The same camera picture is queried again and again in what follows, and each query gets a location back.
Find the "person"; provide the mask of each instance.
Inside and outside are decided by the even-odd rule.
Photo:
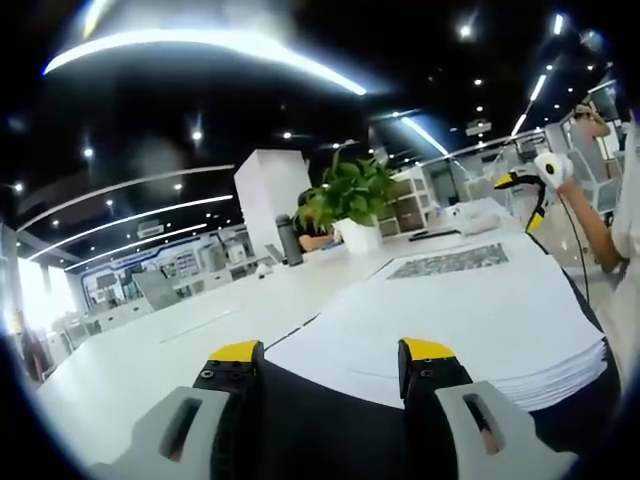
[[[607,167],[596,138],[606,137],[611,133],[611,129],[602,117],[588,105],[577,105],[573,118],[575,123],[571,125],[569,130],[573,147],[582,154],[597,177],[608,177]]]
[[[620,202],[613,225],[607,227],[573,178],[558,190],[567,200],[584,229],[589,245],[602,269],[609,273],[625,265],[622,282],[599,312],[609,339],[623,386],[632,379],[640,352],[640,144],[638,118],[632,118],[625,146],[625,171]]]
[[[312,192],[313,189],[310,188],[298,196],[298,207],[307,203]],[[331,232],[327,232],[322,227],[314,227],[314,219],[311,215],[307,215],[305,220],[306,222],[300,219],[300,217],[296,217],[293,222],[293,231],[298,238],[298,243],[300,243],[300,246],[305,252],[319,250],[334,241],[334,236]]]

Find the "stack of paper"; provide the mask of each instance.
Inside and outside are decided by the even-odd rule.
[[[553,405],[605,370],[603,335],[582,314],[556,261],[535,246],[528,251],[523,238],[533,245],[518,235],[394,260],[343,291],[267,358],[335,390],[400,407],[397,342],[413,337],[449,346],[474,381],[489,380],[528,411]]]

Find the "black cable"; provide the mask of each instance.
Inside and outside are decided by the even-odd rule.
[[[587,267],[584,264],[584,254],[582,253],[582,244],[580,243],[580,238],[578,237],[578,231],[576,230],[576,225],[573,223],[573,218],[571,218],[571,214],[569,213],[569,209],[564,203],[564,200],[562,200],[562,197],[560,195],[558,195],[558,198],[560,199],[560,203],[562,203],[562,206],[564,207],[564,211],[567,212],[567,217],[569,217],[569,221],[571,222],[571,228],[573,228],[573,234],[576,236],[576,241],[578,242],[578,248],[580,249],[580,260],[582,261],[582,272],[584,273],[584,286],[587,290],[587,303],[591,305],[591,298],[589,295],[589,280],[587,279]]]

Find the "person's arm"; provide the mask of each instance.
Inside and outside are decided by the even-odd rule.
[[[305,252],[313,252],[333,242],[333,235],[323,235],[322,237],[302,235],[298,241]]]
[[[591,134],[594,137],[606,137],[611,133],[611,128],[598,112],[590,109],[589,116],[591,118]]]
[[[611,272],[622,261],[622,256],[613,243],[611,230],[602,221],[600,215],[591,208],[589,200],[573,178],[567,180],[558,192],[571,205],[602,269],[607,273]]]

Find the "black ceiling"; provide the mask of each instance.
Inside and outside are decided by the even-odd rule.
[[[404,152],[396,161],[433,158],[438,151],[399,128],[392,112],[411,112],[411,118],[454,151],[477,143],[464,134],[474,120],[492,123],[485,142],[509,135],[540,74],[549,73],[550,78],[521,131],[565,115],[607,67],[604,58],[581,43],[569,19],[562,35],[552,35],[556,12],[551,2],[499,2],[496,7],[495,2],[478,1],[116,0],[91,38],[125,28],[184,28],[185,19],[194,18],[199,18],[199,28],[216,28],[219,18],[247,23],[254,15],[261,25],[275,25],[276,36],[290,48],[365,86],[368,93],[357,96],[291,68],[186,44],[114,49],[42,77],[51,58],[80,43],[82,3],[50,0],[39,2],[38,8],[30,2],[19,7],[23,11],[11,43],[22,50],[7,67],[13,74],[6,89],[13,94],[3,109],[5,160],[0,165],[5,186],[18,181],[25,185],[20,196],[10,188],[0,195],[2,214],[14,226],[74,197],[134,178],[216,165],[237,169],[255,148],[302,151],[315,181],[334,142],[353,139],[358,143],[345,155],[367,154],[372,123],[389,153]],[[131,18],[139,19],[139,25],[131,18],[123,23],[129,14],[123,5],[137,9]],[[235,11],[233,5],[242,8]],[[150,25],[149,17],[155,17],[149,12],[161,18]],[[459,27],[467,22],[473,35],[462,40]],[[552,72],[545,70],[547,64],[553,65]],[[595,68],[589,71],[587,65]],[[474,85],[477,78],[483,80],[481,86]],[[483,107],[481,113],[477,106]],[[198,119],[203,140],[195,145],[191,129]],[[285,131],[293,138],[285,140]],[[82,155],[88,144],[94,150],[90,160]],[[127,187],[62,210],[27,231],[54,243],[124,216],[235,194],[233,173],[200,173]],[[175,183],[183,184],[179,195],[172,188]],[[108,198],[114,201],[111,209],[105,205]],[[241,221],[235,199],[214,209],[220,221]],[[198,223],[214,209],[189,207],[163,215],[162,221]],[[54,217],[60,221],[57,228],[51,224]],[[125,244],[127,230],[130,226],[120,225],[65,250],[87,258],[90,246]]]

